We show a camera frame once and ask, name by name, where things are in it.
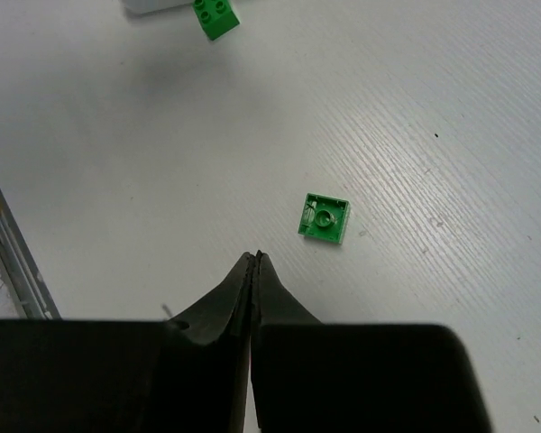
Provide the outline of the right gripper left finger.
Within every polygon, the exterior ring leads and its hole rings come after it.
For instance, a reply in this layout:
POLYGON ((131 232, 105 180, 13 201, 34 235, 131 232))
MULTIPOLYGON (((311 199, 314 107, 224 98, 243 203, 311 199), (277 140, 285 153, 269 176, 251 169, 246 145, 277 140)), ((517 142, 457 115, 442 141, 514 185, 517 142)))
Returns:
POLYGON ((0 432, 240 432, 254 258, 161 321, 0 319, 0 432))

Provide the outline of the green lego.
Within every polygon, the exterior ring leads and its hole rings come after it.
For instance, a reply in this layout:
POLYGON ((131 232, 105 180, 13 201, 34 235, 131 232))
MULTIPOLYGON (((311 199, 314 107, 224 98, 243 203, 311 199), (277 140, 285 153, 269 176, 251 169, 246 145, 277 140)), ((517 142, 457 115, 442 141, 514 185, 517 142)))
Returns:
POLYGON ((307 193, 298 233, 317 241, 341 244, 350 213, 348 200, 307 193))

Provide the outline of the green lego brick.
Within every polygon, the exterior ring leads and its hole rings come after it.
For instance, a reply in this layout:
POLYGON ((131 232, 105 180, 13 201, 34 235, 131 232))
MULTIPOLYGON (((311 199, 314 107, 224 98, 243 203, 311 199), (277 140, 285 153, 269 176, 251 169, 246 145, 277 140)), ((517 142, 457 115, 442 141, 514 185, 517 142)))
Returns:
POLYGON ((228 0, 194 0, 193 10, 210 41, 215 41, 240 24, 228 0))

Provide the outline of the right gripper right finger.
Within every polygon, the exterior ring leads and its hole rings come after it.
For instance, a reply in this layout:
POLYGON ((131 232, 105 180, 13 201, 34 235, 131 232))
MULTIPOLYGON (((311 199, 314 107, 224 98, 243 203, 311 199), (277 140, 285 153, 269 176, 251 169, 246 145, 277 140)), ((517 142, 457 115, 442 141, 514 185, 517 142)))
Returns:
POLYGON ((489 432, 459 337, 438 324, 324 324, 258 253, 251 380, 263 432, 489 432))

